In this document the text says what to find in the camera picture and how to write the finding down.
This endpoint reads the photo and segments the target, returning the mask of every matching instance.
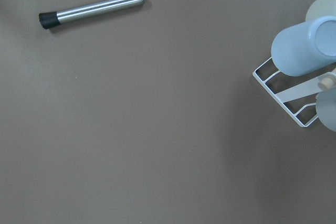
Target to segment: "light blue mug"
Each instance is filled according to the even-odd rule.
[[[271,49],[275,66],[302,76],[336,62],[336,16],[323,16],[282,30]]]

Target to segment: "gray tabletop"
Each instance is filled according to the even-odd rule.
[[[336,135],[251,73],[314,0],[0,0],[0,223],[335,223]]]

